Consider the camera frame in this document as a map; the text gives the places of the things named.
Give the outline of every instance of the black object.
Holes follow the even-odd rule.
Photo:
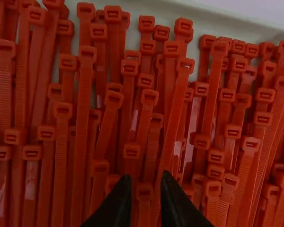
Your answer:
[[[123,175],[96,212],[80,227],[130,227],[132,179]],[[162,227],[214,227],[168,171],[161,180]]]
[[[95,213],[80,227],[130,227],[132,179],[123,175]]]
[[[214,227],[168,171],[161,180],[161,218],[162,227]]]

